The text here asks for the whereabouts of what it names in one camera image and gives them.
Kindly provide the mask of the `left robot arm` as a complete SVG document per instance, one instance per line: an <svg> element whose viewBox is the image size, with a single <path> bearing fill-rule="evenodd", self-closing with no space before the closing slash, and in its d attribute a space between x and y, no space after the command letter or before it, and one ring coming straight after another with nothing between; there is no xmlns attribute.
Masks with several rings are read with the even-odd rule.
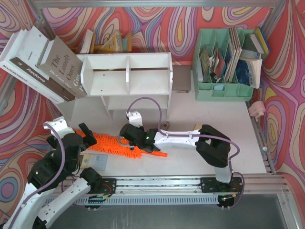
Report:
<svg viewBox="0 0 305 229"><path fill-rule="evenodd" d="M45 203L56 187L80 168L81 152L97 140L85 123L79 124L85 136L68 127L63 118L45 122L43 127L51 131L47 141L53 150L32 167L22 197L10 219L1 224L2 229L48 229L76 199L102 189L101 175L89 167L51 203Z"/></svg>

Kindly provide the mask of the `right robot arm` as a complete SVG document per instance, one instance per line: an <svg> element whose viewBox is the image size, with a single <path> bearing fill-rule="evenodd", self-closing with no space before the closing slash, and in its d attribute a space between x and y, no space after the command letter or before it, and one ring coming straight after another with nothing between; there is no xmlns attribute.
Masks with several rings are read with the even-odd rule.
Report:
<svg viewBox="0 0 305 229"><path fill-rule="evenodd" d="M202 125L199 130L171 132L159 129L145 131L143 127L125 124L119 136L147 153L172 148L194 149L206 163L214 167L216 180L225 184L231 182L233 174L232 157L229 156L231 146L235 146L237 150L232 156L240 152L236 143L210 125Z"/></svg>

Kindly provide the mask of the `clear tape roll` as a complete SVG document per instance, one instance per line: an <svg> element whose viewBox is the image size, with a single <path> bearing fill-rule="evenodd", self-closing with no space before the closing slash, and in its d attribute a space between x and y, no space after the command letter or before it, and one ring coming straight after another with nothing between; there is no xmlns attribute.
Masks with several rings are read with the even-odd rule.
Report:
<svg viewBox="0 0 305 229"><path fill-rule="evenodd" d="M120 146L123 146L123 147L129 147L129 142L124 138L124 137L121 137L121 136L117 136L117 142Z"/></svg>

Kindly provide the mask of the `orange microfiber duster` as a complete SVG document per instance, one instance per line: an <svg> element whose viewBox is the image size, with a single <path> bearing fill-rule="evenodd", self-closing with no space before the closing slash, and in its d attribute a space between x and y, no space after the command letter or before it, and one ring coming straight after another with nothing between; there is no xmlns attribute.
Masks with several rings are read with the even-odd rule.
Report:
<svg viewBox="0 0 305 229"><path fill-rule="evenodd" d="M91 151L97 151L100 153L107 153L112 155L124 156L127 158L138 159L142 157L142 154L148 154L152 156L167 157L167 154L161 151L153 151L148 153L139 149L137 146L134 150L130 150L129 147L120 146L117 142L117 137L108 134L93 133L97 140L97 144L88 148Z"/></svg>

